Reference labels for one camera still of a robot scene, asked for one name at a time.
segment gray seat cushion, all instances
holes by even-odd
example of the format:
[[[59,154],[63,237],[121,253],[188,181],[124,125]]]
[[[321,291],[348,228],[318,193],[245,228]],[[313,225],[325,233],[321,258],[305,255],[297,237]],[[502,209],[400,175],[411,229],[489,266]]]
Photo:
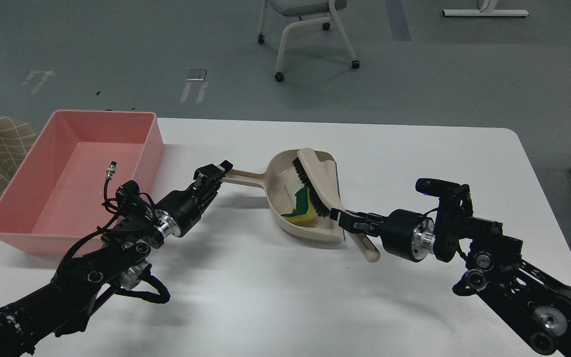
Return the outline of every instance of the gray seat cushion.
[[[323,0],[269,0],[272,8],[283,16],[308,16],[329,13],[329,1]],[[347,0],[336,0],[336,9],[347,7]]]

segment metal connector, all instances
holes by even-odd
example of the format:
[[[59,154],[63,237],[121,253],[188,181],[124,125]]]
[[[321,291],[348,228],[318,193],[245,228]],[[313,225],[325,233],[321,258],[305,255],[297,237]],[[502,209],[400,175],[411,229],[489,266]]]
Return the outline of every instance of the metal connector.
[[[105,176],[105,178],[107,180],[111,180],[115,173],[116,173],[116,162],[112,161],[112,163],[107,168],[107,176]]]

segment cleaning brush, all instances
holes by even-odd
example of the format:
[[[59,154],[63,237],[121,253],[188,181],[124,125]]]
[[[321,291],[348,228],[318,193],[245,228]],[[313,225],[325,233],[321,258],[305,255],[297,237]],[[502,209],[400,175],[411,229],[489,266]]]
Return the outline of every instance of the cleaning brush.
[[[345,208],[338,197],[338,192],[333,190],[316,152],[305,147],[297,151],[296,155],[297,158],[292,161],[292,164],[299,180],[310,190],[310,201],[317,215],[327,217],[331,208],[344,211]],[[380,252],[366,235],[347,233],[369,262],[378,261]]]
[[[296,174],[299,176],[299,180],[308,188],[309,195],[310,195],[310,202],[314,207],[315,212],[319,217],[327,217],[329,215],[329,208],[321,201],[321,197],[317,193],[317,190],[314,189],[314,185],[312,185],[310,181],[310,177],[305,173],[305,169],[301,164],[301,160],[299,157],[295,158],[292,162],[294,168],[296,169]]]

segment black bristles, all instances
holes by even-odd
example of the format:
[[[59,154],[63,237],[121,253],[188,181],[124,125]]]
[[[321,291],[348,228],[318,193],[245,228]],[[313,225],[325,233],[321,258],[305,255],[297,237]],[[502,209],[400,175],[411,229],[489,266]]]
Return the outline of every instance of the black bristles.
[[[315,212],[317,212],[319,217],[327,217],[329,215],[329,208],[327,208],[323,201],[321,201],[321,197],[319,197],[319,194],[314,189],[314,186],[310,181],[310,177],[308,177],[308,174],[306,174],[305,169],[301,164],[301,160],[299,160],[299,158],[295,158],[292,164],[294,165],[294,169],[296,170],[296,174],[299,176],[299,179],[310,191],[310,202],[312,203]]]

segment white tape mark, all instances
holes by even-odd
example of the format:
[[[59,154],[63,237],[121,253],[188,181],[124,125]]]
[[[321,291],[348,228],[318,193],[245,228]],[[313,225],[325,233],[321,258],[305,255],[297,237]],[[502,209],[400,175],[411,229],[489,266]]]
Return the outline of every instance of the white tape mark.
[[[186,102],[186,99],[188,98],[188,92],[190,91],[191,91],[191,83],[186,82],[186,85],[184,85],[184,91],[182,92],[182,98],[179,100],[180,103]]]
[[[31,70],[28,76],[25,77],[25,80],[23,80],[23,82],[21,83],[21,86],[22,87],[27,86],[27,84],[30,83],[30,81],[32,81],[32,78],[34,78],[35,74],[43,74],[43,77],[41,78],[39,83],[37,83],[37,85],[34,86],[34,90],[32,90],[32,93],[30,93],[30,95],[35,95],[41,89],[43,84],[46,83],[48,77],[50,77],[50,75],[55,75],[56,73],[54,73],[51,70]]]
[[[204,100],[204,95],[206,95],[206,87],[208,87],[208,82],[202,83],[202,88],[200,88],[200,93],[197,95],[197,102],[201,103]]]

